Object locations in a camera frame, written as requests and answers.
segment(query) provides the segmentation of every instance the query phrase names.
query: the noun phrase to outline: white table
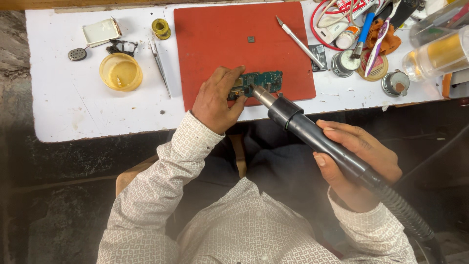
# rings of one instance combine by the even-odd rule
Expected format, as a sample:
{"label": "white table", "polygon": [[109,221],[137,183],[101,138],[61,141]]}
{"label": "white table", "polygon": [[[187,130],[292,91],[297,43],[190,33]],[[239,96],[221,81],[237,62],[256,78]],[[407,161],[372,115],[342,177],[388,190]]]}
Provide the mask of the white table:
{"label": "white table", "polygon": [[[317,4],[312,0],[301,4],[308,43],[317,44],[309,25]],[[212,5],[169,5],[68,14],[56,14],[54,10],[27,10],[33,112],[38,139],[42,142],[58,142],[176,128],[185,112],[173,11],[175,8]],[[121,28],[122,40],[138,42],[135,59],[144,77],[141,85],[128,93],[108,88],[99,77],[99,65],[108,55],[105,47],[109,43],[87,48],[88,56],[82,61],[73,62],[67,57],[70,50],[86,46],[80,26],[111,16]],[[167,95],[148,43],[148,38],[151,39],[151,23],[156,18],[165,18],[172,31],[168,40],[157,40],[172,98]],[[388,71],[401,69],[402,57],[412,49],[407,33],[397,31],[403,43],[387,56]],[[326,49],[328,63],[335,53]],[[305,110],[305,114],[443,99],[441,78],[411,83],[408,95],[397,98],[386,95],[379,81],[365,81],[356,73],[348,78],[340,78],[331,71],[318,72],[314,73],[314,82],[316,98],[296,102]],[[267,118],[267,108],[252,106],[245,108],[239,120],[261,118]]]}

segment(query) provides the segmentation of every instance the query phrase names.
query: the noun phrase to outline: hand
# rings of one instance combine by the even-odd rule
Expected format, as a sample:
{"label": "hand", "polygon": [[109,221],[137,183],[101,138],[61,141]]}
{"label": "hand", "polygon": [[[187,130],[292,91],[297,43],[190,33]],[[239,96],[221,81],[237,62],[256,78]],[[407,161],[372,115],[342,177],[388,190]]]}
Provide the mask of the hand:
{"label": "hand", "polygon": [[[397,165],[397,155],[364,129],[323,120],[318,120],[316,125],[324,130],[324,135],[328,138],[342,144],[371,165],[383,176],[387,184],[395,183],[402,176],[402,171]],[[350,209],[364,213],[379,204],[379,200],[370,191],[348,181],[329,155],[316,152],[313,152],[313,155],[324,179]]]}
{"label": "hand", "polygon": [[212,76],[200,87],[192,114],[213,132],[222,135],[238,121],[248,99],[240,96],[232,107],[228,107],[228,94],[234,81],[246,70],[239,66],[234,69],[218,67]]}

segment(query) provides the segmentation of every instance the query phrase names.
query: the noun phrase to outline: orange cloth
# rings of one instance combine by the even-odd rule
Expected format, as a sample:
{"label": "orange cloth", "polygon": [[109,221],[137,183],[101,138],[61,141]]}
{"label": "orange cloth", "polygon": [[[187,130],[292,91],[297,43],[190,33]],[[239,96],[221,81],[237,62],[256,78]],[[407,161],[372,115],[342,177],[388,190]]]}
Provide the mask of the orange cloth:
{"label": "orange cloth", "polygon": [[[370,32],[366,37],[366,45],[371,49],[375,46],[376,40],[378,39],[378,32],[381,26],[383,25],[383,20],[378,19],[373,21],[370,27]],[[398,36],[394,35],[393,25],[389,25],[389,30],[387,31],[384,39],[379,47],[379,52],[384,55],[388,55],[399,47],[402,43],[401,39]]]}

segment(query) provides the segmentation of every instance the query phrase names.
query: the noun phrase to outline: phone battery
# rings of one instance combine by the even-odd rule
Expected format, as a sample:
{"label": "phone battery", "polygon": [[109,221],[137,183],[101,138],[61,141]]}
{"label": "phone battery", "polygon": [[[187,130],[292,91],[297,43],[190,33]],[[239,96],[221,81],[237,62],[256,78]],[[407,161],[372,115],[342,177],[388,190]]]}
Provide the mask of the phone battery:
{"label": "phone battery", "polygon": [[311,65],[313,66],[313,72],[327,70],[327,61],[325,59],[324,45],[309,45],[308,47],[310,48],[310,51],[319,59],[319,61],[324,66],[324,68],[320,69],[313,61],[311,61]]}

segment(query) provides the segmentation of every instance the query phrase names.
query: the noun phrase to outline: green circuit board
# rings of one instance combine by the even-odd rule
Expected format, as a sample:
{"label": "green circuit board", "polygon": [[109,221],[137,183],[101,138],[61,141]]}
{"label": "green circuit board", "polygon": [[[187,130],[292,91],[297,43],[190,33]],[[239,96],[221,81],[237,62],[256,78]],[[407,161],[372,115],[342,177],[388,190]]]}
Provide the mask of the green circuit board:
{"label": "green circuit board", "polygon": [[243,95],[252,97],[250,84],[260,85],[268,92],[274,93],[282,88],[282,75],[283,73],[279,70],[242,74],[235,81],[233,88],[231,88],[228,100],[236,100]]}

